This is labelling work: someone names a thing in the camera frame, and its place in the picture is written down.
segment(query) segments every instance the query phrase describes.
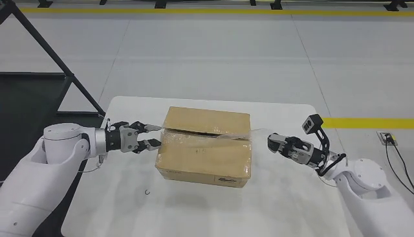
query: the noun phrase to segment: tabletop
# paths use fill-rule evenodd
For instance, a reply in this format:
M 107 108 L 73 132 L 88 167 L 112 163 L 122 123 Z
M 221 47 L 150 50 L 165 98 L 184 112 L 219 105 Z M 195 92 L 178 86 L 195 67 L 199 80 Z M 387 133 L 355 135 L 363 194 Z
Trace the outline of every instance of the tabletop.
M 64 236 L 349 237 L 337 189 L 267 148 L 273 132 L 319 146 L 301 128 L 316 112 L 312 106 L 117 96 L 106 118 L 162 125 L 170 106 L 250 114 L 252 177 L 245 187 L 168 181 L 155 168 L 157 151 L 111 151 L 99 170 L 82 175 L 61 228 Z M 138 139 L 159 137 L 158 131 Z M 85 169 L 96 162 L 90 159 Z

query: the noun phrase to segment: yellow tape stripe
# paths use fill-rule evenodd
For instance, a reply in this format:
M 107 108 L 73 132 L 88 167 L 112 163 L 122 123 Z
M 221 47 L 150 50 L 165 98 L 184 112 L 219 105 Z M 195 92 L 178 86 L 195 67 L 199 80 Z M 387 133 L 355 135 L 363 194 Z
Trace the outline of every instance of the yellow tape stripe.
M 414 118 L 323 118 L 324 128 L 414 129 Z
M 315 15 L 315 16 L 399 16 L 411 17 L 414 12 L 341 11 L 341 10 L 240 10 L 240 9 L 154 9 L 154 8 L 21 8 L 25 13 L 81 13 L 81 14 L 259 14 L 259 15 Z

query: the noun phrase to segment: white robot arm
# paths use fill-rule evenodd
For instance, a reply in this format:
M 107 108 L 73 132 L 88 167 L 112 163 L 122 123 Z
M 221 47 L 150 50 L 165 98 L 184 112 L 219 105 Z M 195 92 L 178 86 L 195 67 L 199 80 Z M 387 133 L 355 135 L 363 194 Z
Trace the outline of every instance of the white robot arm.
M 0 188 L 0 236 L 32 236 L 59 205 L 83 160 L 101 157 L 110 150 L 140 153 L 161 145 L 156 139 L 137 141 L 139 133 L 161 127 L 140 122 L 119 122 L 112 127 L 56 124 L 45 128 L 33 150 Z
M 299 164 L 305 164 L 320 177 L 335 180 L 345 204 L 364 236 L 412 236 L 414 212 L 388 183 L 385 172 L 374 161 L 348 161 L 344 153 L 329 151 L 329 140 L 323 132 L 322 119 L 311 115 L 303 123 L 306 134 L 315 133 L 322 143 L 319 150 L 297 137 L 273 133 L 268 137 L 269 150 Z M 374 192 L 376 197 L 363 198 Z

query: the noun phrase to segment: box flap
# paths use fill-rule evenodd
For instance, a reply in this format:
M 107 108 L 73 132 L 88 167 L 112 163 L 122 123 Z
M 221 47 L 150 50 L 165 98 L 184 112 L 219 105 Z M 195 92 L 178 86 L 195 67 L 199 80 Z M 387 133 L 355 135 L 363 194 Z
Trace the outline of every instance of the box flap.
M 164 127 L 197 133 L 250 133 L 250 115 L 226 111 L 170 107 Z

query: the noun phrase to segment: cardboard box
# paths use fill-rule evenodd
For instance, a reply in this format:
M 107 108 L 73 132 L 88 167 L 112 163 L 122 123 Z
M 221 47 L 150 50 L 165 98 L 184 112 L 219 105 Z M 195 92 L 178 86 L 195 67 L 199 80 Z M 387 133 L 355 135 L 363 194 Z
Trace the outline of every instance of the cardboard box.
M 164 127 L 155 166 L 165 179 L 239 188 L 250 179 L 249 114 L 170 107 Z

